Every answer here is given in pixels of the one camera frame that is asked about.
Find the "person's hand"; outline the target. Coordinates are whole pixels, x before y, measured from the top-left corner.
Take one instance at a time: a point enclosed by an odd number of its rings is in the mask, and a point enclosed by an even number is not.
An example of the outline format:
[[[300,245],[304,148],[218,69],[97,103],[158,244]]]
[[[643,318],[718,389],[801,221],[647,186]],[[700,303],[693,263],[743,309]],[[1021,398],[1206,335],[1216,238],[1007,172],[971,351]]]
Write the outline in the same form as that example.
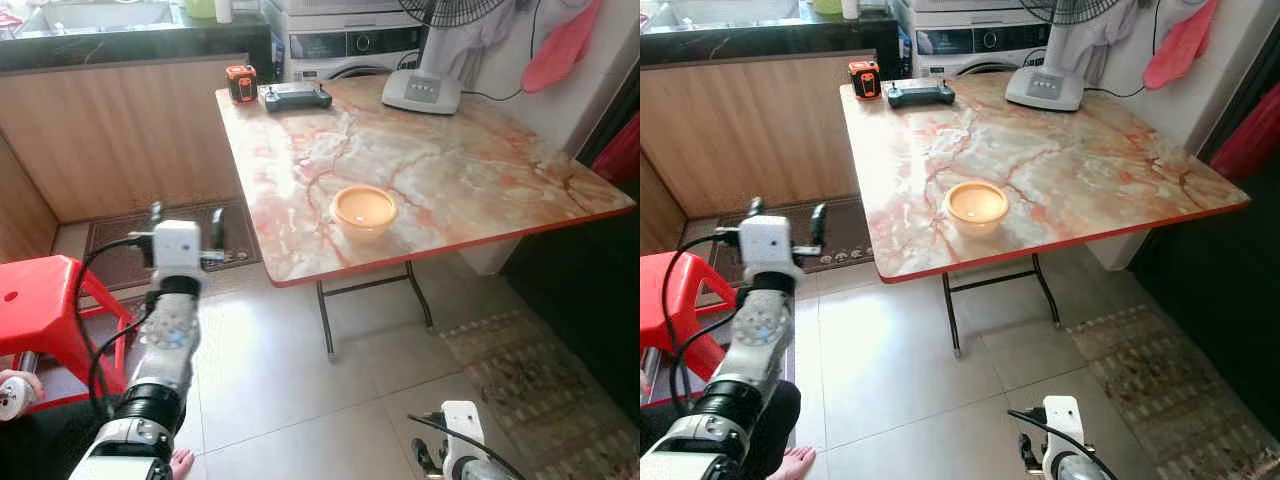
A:
[[[40,378],[26,370],[3,370],[1,384],[3,390],[14,398],[20,396],[31,402],[40,402],[45,398],[45,388]]]

